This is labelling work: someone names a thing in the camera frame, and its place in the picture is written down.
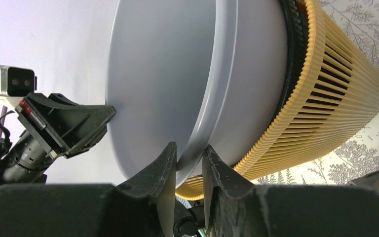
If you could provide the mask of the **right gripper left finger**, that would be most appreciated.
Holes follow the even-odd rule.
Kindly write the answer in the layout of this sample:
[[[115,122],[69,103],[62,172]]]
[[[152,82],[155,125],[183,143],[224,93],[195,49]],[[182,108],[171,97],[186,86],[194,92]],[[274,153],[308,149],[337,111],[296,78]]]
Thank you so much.
[[[176,143],[118,186],[0,186],[0,237],[171,237]]]

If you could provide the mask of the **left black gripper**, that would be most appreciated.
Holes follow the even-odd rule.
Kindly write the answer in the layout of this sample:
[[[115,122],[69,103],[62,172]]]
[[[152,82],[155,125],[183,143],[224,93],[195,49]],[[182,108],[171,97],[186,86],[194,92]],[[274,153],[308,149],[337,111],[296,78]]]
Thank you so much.
[[[53,164],[52,159],[87,152],[105,136],[107,124],[116,114],[114,106],[80,105],[60,93],[30,93],[15,111],[26,130],[13,144],[3,123],[14,112],[1,115],[0,131],[4,137],[0,137],[0,186],[45,184],[44,172]]]

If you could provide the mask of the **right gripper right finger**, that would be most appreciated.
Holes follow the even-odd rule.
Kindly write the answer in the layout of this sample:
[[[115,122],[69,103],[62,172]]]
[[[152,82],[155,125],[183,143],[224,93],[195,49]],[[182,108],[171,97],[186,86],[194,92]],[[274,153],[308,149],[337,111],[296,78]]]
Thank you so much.
[[[379,194],[357,186],[256,185],[208,146],[204,213],[212,237],[379,237]]]

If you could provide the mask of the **grey plastic waste bin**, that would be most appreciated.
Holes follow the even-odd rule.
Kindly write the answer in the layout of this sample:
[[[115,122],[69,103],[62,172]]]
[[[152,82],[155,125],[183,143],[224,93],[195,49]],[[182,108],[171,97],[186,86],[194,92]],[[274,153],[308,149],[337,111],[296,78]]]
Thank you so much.
[[[171,141],[177,186],[202,173],[208,145],[238,163],[281,107],[287,41],[277,0],[121,0],[106,102],[116,109],[109,129],[122,175]]]

